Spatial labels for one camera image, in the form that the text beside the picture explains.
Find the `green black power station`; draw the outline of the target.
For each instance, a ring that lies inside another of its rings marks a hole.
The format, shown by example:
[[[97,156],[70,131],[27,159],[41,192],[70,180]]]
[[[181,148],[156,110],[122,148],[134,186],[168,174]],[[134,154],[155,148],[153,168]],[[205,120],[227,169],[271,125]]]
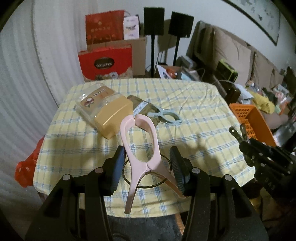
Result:
[[[238,77],[238,72],[226,62],[225,59],[219,60],[216,73],[218,77],[223,80],[228,80],[230,82],[235,82]]]

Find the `yellow checked tablecloth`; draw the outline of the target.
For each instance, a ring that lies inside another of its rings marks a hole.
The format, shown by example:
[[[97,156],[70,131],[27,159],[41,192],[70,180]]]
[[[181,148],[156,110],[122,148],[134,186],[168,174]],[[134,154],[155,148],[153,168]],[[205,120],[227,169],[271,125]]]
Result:
[[[183,119],[177,126],[156,127],[160,153],[169,158],[171,146],[192,165],[209,175],[232,175],[243,186],[255,169],[244,161],[237,140],[228,132],[239,130],[239,122],[214,85],[166,79],[118,79],[103,83],[124,96],[134,95],[155,106],[172,109]],[[122,145],[120,133],[105,139],[75,110],[76,101],[95,82],[72,87],[53,117],[45,135],[34,173],[38,192],[49,195],[64,174],[88,174],[112,157]],[[131,151],[141,161],[152,156],[152,142],[144,130],[134,126],[127,134]],[[157,217],[187,211],[190,199],[180,198],[165,183],[138,189],[130,215],[124,214],[129,185],[121,177],[112,197],[105,197],[107,214],[116,217]]]

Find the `olive card packet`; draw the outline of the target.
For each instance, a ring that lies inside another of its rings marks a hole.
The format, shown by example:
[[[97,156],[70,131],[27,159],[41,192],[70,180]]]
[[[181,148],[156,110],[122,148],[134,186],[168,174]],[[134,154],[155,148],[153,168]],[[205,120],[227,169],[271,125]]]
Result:
[[[150,102],[147,102],[137,96],[129,95],[127,97],[129,100],[133,103],[133,116],[137,114],[142,114],[147,116],[148,113],[158,113],[159,110],[156,106],[151,104]]]

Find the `large beige cushion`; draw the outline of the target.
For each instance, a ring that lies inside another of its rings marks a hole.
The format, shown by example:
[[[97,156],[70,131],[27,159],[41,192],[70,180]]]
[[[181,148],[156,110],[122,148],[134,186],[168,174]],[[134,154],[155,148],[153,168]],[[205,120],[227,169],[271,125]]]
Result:
[[[212,67],[216,69],[219,60],[225,59],[238,72],[235,83],[244,85],[250,77],[252,51],[236,35],[220,28],[213,31]]]

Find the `black speaker on stand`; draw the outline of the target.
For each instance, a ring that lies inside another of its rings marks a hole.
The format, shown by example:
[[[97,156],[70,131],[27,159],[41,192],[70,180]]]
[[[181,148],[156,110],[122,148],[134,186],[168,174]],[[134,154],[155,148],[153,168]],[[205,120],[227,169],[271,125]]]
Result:
[[[169,24],[168,34],[175,36],[176,47],[173,59],[173,65],[175,66],[179,48],[179,42],[181,38],[189,38],[193,27],[194,17],[173,11],[171,13],[171,20]]]
[[[144,7],[144,34],[151,36],[151,78],[154,78],[155,36],[164,34],[165,8]]]

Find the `orange plastic basket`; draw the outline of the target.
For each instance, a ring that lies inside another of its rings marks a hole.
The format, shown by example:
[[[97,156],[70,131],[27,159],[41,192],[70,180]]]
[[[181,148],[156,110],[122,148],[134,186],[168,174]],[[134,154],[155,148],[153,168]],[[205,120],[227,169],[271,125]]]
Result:
[[[231,103],[229,104],[229,108],[232,110],[239,123],[245,125],[249,138],[257,139],[269,146],[276,146],[272,132],[256,106],[251,104]]]

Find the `grey clothes clip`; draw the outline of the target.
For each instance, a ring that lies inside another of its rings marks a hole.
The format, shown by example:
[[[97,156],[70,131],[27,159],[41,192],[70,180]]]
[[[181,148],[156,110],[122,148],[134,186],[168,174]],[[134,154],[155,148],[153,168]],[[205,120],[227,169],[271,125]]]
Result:
[[[234,126],[230,126],[228,131],[234,138],[236,138],[236,140],[237,140],[237,142],[239,144],[241,144],[243,142],[250,143],[250,140],[249,140],[248,135],[247,135],[245,124],[242,123],[240,125],[240,131],[236,130],[236,128],[234,128]]]

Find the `small pink white box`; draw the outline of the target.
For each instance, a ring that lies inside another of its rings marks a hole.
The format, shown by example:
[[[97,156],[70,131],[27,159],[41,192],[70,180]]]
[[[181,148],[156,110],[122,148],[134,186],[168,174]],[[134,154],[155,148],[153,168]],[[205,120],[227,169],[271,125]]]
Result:
[[[139,38],[138,16],[126,16],[123,18],[123,39],[134,40]]]

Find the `red collection gift box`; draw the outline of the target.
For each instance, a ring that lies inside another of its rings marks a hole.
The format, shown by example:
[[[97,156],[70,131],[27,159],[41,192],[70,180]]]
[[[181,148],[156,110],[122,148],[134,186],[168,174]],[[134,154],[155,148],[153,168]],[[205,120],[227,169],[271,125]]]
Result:
[[[132,78],[132,46],[129,44],[81,51],[78,59],[86,82]]]

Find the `middle beige cushion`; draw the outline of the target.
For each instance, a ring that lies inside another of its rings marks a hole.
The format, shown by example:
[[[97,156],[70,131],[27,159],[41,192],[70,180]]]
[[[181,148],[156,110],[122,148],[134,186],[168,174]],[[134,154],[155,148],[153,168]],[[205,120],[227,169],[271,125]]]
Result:
[[[259,52],[254,53],[251,80],[260,88],[271,90],[273,87],[274,73],[277,70],[265,56]]]

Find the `framed ink painting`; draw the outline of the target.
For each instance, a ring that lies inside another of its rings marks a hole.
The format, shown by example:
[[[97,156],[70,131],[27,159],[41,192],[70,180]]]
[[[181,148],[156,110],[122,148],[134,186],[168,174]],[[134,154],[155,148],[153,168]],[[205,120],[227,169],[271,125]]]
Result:
[[[252,20],[277,46],[281,13],[272,1],[225,0],[225,2]]]

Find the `left black speaker on stand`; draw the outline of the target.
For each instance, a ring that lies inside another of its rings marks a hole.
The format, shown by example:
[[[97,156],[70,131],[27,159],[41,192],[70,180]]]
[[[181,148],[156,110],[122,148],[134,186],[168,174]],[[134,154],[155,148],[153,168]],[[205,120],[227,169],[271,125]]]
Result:
[[[164,34],[165,8],[144,7],[144,34],[151,36],[151,78],[154,78],[155,36]]]

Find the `brown cardboard box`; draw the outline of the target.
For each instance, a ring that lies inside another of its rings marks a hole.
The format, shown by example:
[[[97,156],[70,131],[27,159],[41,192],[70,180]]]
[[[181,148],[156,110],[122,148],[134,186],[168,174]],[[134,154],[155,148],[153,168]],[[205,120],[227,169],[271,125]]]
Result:
[[[99,44],[87,45],[87,50],[93,50],[99,47],[114,47],[130,44],[132,46],[132,75],[135,76],[144,76],[145,75],[145,61],[146,61],[146,47],[147,47],[147,38],[139,37],[138,39],[131,40],[118,40],[110,41]]]

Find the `yellow cloth on sofa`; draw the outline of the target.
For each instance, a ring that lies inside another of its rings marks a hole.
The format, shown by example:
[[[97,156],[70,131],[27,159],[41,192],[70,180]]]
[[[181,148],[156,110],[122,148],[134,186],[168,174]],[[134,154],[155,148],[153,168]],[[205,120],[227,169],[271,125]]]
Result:
[[[256,92],[249,91],[253,96],[251,102],[261,111],[272,114],[275,112],[275,105],[265,96],[262,96]]]

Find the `white curtain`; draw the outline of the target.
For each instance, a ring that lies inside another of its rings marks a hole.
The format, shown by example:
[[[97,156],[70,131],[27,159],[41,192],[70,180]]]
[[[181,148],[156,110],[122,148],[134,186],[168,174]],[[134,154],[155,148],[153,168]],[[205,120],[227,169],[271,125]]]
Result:
[[[83,77],[85,16],[97,1],[23,1],[1,30],[1,209],[36,202],[15,180],[65,94]]]

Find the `red gift box upper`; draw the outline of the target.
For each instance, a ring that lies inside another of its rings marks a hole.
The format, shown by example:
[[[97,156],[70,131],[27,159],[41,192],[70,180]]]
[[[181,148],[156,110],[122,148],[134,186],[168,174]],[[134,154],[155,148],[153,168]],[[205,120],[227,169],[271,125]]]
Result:
[[[85,16],[86,44],[123,40],[125,10],[106,11]]]

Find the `blue clothes clip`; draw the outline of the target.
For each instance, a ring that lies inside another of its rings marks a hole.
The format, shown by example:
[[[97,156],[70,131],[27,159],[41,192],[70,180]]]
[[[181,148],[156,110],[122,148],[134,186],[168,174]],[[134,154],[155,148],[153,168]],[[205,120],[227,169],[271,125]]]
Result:
[[[179,125],[183,122],[182,118],[173,110],[163,109],[156,106],[154,112],[148,112],[147,116],[150,118],[159,118],[163,123],[169,125]]]

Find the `tan boxed packet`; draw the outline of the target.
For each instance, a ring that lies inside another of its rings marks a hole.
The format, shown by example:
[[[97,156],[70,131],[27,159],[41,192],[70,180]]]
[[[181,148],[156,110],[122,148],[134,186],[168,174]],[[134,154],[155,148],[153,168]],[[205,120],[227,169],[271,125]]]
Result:
[[[133,102],[97,81],[78,97],[76,110],[109,140],[120,131],[122,120],[133,114]]]

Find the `brown sofa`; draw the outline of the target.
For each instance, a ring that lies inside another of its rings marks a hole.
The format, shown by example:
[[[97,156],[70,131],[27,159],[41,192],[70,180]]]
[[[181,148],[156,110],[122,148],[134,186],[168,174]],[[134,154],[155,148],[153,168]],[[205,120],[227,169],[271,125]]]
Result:
[[[276,66],[252,45],[220,27],[199,21],[187,51],[197,68],[205,70],[202,80],[215,85],[227,103],[236,103],[235,85],[252,81],[259,88],[272,90],[283,83],[284,76]],[[230,65],[238,76],[235,81],[218,73],[221,60]]]

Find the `red plastic bag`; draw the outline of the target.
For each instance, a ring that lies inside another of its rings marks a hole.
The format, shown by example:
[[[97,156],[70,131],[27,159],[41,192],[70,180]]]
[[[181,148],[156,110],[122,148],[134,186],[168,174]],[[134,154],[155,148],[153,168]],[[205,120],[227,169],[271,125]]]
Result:
[[[43,144],[44,137],[42,137],[34,151],[30,154],[25,161],[21,161],[16,166],[15,180],[23,187],[33,186],[34,172],[36,168],[37,159],[41,146]]]

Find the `pink clothes clip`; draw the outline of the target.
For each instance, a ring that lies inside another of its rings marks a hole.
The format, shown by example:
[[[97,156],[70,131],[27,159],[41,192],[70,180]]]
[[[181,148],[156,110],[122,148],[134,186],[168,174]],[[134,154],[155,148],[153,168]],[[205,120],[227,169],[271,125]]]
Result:
[[[183,195],[173,171],[164,163],[152,120],[142,114],[128,115],[120,124],[120,137],[130,168],[125,214],[158,217],[176,213]]]

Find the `right black speaker on stand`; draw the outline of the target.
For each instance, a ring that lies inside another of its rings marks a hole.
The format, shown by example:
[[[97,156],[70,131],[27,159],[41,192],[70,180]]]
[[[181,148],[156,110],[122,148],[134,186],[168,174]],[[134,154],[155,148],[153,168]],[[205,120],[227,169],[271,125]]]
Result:
[[[193,27],[194,17],[173,11],[171,13],[171,20],[169,24],[168,34],[175,36],[176,47],[173,59],[173,65],[175,66],[179,48],[179,42],[181,38],[189,38]]]

